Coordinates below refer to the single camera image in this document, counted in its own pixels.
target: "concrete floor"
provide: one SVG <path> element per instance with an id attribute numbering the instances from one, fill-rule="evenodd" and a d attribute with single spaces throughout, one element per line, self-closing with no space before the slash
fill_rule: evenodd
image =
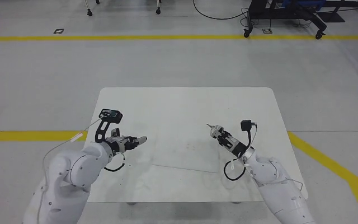
<path id="1" fill-rule="evenodd" d="M 212 16 L 250 1 L 197 0 Z M 242 34 L 239 20 L 214 21 L 190 0 L 0 1 L 0 35 Z M 327 34 L 357 34 L 357 11 Z M 274 34 L 315 34 L 273 21 Z M 260 21 L 253 34 L 262 34 Z M 103 87 L 270 87 L 287 130 L 358 175 L 358 42 L 332 40 L 147 40 L 0 42 L 0 130 L 79 130 Z M 21 223 L 55 142 L 0 143 L 1 223 Z M 73 147 L 81 149 L 83 143 Z M 348 184 L 295 149 L 317 223 L 356 223 Z M 279 223 L 264 203 L 88 203 L 79 223 Z"/>

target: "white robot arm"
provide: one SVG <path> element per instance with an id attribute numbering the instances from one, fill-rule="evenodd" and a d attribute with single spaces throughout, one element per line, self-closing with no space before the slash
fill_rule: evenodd
<path id="1" fill-rule="evenodd" d="M 62 151 L 50 163 L 48 180 L 37 187 L 28 206 L 23 224 L 76 224 L 90 195 L 91 185 L 112 158 L 146 142 L 146 137 L 120 137 L 119 129 L 105 138 L 110 123 L 119 123 L 119 111 L 102 111 L 102 122 L 96 132 L 96 143 L 83 150 Z"/>
<path id="2" fill-rule="evenodd" d="M 251 147 L 250 130 L 253 125 L 257 126 L 250 120 L 241 122 L 242 130 L 248 132 L 247 146 L 224 131 L 223 127 L 208 126 L 211 128 L 210 135 L 244 164 L 255 180 L 266 205 L 282 224 L 315 224 L 300 189 L 294 183 L 295 180 L 291 179 L 276 159 L 260 157 Z"/>

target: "black bracket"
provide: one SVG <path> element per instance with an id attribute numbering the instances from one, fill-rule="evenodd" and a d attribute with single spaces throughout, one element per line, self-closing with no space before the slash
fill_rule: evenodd
<path id="1" fill-rule="evenodd" d="M 111 123 L 119 124 L 123 117 L 123 114 L 118 110 L 102 109 L 98 116 L 101 118 L 101 124 L 98 126 L 95 135 L 95 141 L 101 143 L 106 139 L 106 132 Z"/>

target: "wire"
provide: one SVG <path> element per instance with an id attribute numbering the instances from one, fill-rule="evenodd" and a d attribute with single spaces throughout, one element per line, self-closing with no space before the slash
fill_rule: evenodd
<path id="1" fill-rule="evenodd" d="M 301 27 L 301 28 L 308 28 L 311 25 L 311 22 L 307 22 L 306 24 L 301 24 L 301 20 L 298 19 L 298 23 L 297 24 L 292 24 L 294 27 Z"/>
<path id="2" fill-rule="evenodd" d="M 244 12 L 244 13 L 238 14 L 237 16 L 227 17 L 227 18 L 215 18 L 215 17 L 207 16 L 207 15 L 203 14 L 202 12 L 200 12 L 200 11 L 196 8 L 195 0 L 192 0 L 192 3 L 193 3 L 193 5 L 194 5 L 195 10 L 196 10 L 199 14 L 201 14 L 202 16 L 205 16 L 206 18 L 212 18 L 213 20 L 231 20 L 231 19 L 233 19 L 233 18 L 237 18 L 237 17 L 239 17 L 239 16 L 242 16 L 243 14 L 246 13 L 246 12 Z"/>
<path id="3" fill-rule="evenodd" d="M 95 122 L 93 122 L 92 124 L 90 124 L 87 128 L 85 128 L 84 130 L 80 131 L 78 134 L 81 134 L 83 132 L 85 132 L 88 128 L 90 128 L 92 125 L 94 125 L 95 123 L 97 123 L 99 120 L 101 120 L 101 118 L 97 119 Z M 41 210 L 41 207 L 42 207 L 42 203 L 43 203 L 43 196 L 45 194 L 45 192 L 47 191 L 48 189 L 48 177 L 47 177 L 47 173 L 46 173 L 46 168 L 45 168 L 45 159 L 46 159 L 46 156 L 52 152 L 53 150 L 55 150 L 56 148 L 62 146 L 63 144 L 66 144 L 67 142 L 71 141 L 72 138 L 70 138 L 69 140 L 65 141 L 65 142 L 62 142 L 61 144 L 53 147 L 52 149 L 50 149 L 46 154 L 45 156 L 43 157 L 43 172 L 45 174 L 45 189 L 41 188 L 43 190 L 42 192 L 42 195 L 41 195 L 41 201 L 40 201 L 40 205 L 39 205 L 39 210 L 37 211 L 37 223 L 40 223 L 40 210 Z"/>
<path id="4" fill-rule="evenodd" d="M 251 145 L 252 145 L 252 143 L 253 143 L 253 141 L 255 141 L 255 137 L 256 137 L 256 133 L 257 133 L 257 125 L 255 125 L 255 134 L 253 135 L 253 138 L 252 138 L 252 142 L 251 142 L 251 144 L 248 146 L 248 148 L 250 148 L 251 147 Z"/>
<path id="5" fill-rule="evenodd" d="M 242 21 L 243 21 L 244 19 L 247 19 L 247 16 L 245 15 L 245 13 L 246 13 L 246 14 L 248 13 L 248 8 L 241 8 L 241 12 L 243 13 L 244 18 L 242 18 L 242 19 L 240 20 L 240 24 L 241 24 L 241 26 L 243 26 L 243 27 L 248 27 L 248 26 L 242 24 Z M 260 20 L 257 20 L 257 23 L 255 23 L 255 22 L 253 22 L 253 21 L 250 21 L 250 22 L 251 22 L 251 25 L 252 25 L 252 26 L 255 26 L 255 25 L 258 25 L 258 24 L 260 23 Z"/>
<path id="6" fill-rule="evenodd" d="M 107 171 L 110 171 L 110 172 L 117 172 L 118 170 L 122 169 L 123 166 L 124 166 L 124 161 L 125 161 L 125 157 L 124 157 L 123 153 L 122 153 L 122 156 L 123 156 L 123 163 L 122 163 L 122 165 L 120 167 L 118 167 L 117 169 L 114 169 L 114 170 L 108 169 L 106 167 L 104 169 L 107 170 Z"/>
<path id="7" fill-rule="evenodd" d="M 229 163 L 231 163 L 231 160 L 228 161 L 228 162 L 225 164 L 225 166 L 224 166 L 224 174 L 225 174 L 226 178 L 227 178 L 228 180 L 231 180 L 231 181 L 236 181 L 236 180 L 240 179 L 240 178 L 242 177 L 242 175 L 245 174 L 246 167 L 244 167 L 244 170 L 242 171 L 242 173 L 241 173 L 237 178 L 231 179 L 231 178 L 226 174 L 226 167 L 229 165 Z"/>

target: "yellow floor line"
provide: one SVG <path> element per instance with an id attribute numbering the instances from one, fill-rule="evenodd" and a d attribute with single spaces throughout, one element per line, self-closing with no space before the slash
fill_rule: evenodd
<path id="1" fill-rule="evenodd" d="M 325 154 L 321 153 L 319 150 L 317 150 L 307 142 L 303 141 L 292 132 L 288 132 L 288 134 L 292 145 L 305 152 L 308 156 L 331 170 L 333 173 L 340 176 L 342 179 L 346 180 L 351 187 L 352 192 L 356 197 L 356 200 L 358 201 L 358 176 L 356 176 L 348 169 L 344 168 L 339 163 L 329 158 Z"/>
<path id="2" fill-rule="evenodd" d="M 79 130 L 0 131 L 0 142 L 62 142 L 78 134 Z M 87 131 L 78 141 L 85 141 Z"/>
<path id="3" fill-rule="evenodd" d="M 115 41 L 115 40 L 244 40 L 243 34 L 0 36 L 0 41 Z M 247 40 L 315 40 L 314 35 L 250 35 Z M 358 35 L 326 35 L 321 40 L 358 40 Z"/>
<path id="4" fill-rule="evenodd" d="M 66 141 L 76 134 L 79 130 L 25 130 L 25 131 L 0 131 L 0 142 L 61 142 Z M 332 160 L 319 150 L 297 137 L 292 132 L 288 132 L 292 145 L 305 152 L 308 156 L 331 170 L 333 173 L 346 180 L 356 200 L 358 201 L 358 176 Z M 78 141 L 85 141 L 87 132 Z"/>

